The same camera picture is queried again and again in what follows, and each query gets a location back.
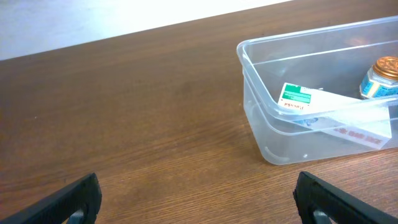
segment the brown wooden surface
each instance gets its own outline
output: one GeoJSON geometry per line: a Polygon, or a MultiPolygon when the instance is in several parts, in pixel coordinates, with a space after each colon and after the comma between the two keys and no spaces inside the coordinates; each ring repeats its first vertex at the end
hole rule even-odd
{"type": "Polygon", "coordinates": [[[0,219],[93,171],[98,223],[300,223],[301,170],[398,216],[398,151],[267,163],[235,54],[395,14],[396,0],[297,0],[0,62],[0,219]]]}

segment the jar lid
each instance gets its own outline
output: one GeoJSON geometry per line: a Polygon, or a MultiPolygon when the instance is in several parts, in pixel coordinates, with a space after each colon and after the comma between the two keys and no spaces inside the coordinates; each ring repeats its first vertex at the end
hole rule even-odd
{"type": "Polygon", "coordinates": [[[398,57],[382,57],[373,65],[378,75],[391,80],[398,80],[398,57]]]}

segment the white background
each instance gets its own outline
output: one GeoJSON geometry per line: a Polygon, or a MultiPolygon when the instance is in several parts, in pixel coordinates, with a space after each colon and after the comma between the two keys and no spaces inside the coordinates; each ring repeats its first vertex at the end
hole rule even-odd
{"type": "Polygon", "coordinates": [[[0,60],[289,0],[0,0],[0,60]]]}

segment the transparent storage box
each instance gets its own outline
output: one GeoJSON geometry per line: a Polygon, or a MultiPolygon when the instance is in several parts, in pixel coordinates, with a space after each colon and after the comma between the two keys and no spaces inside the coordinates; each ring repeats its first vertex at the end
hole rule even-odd
{"type": "Polygon", "coordinates": [[[270,163],[291,164],[398,146],[398,95],[326,106],[311,113],[277,104],[284,83],[359,99],[359,85],[376,60],[398,57],[398,16],[246,40],[238,45],[237,53],[243,65],[244,110],[261,154],[270,163]],[[387,110],[387,117],[375,113],[375,108],[387,110]],[[369,119],[350,119],[357,115],[369,119]],[[347,119],[321,129],[297,122],[334,116],[347,119]],[[377,148],[330,134],[363,126],[382,128],[391,136],[377,148]]]}

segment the jar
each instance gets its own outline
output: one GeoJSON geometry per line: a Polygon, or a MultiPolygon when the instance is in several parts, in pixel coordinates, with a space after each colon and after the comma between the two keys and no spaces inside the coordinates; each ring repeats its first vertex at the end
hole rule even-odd
{"type": "Polygon", "coordinates": [[[361,85],[365,99],[398,94],[398,57],[382,57],[369,69],[361,85]]]}

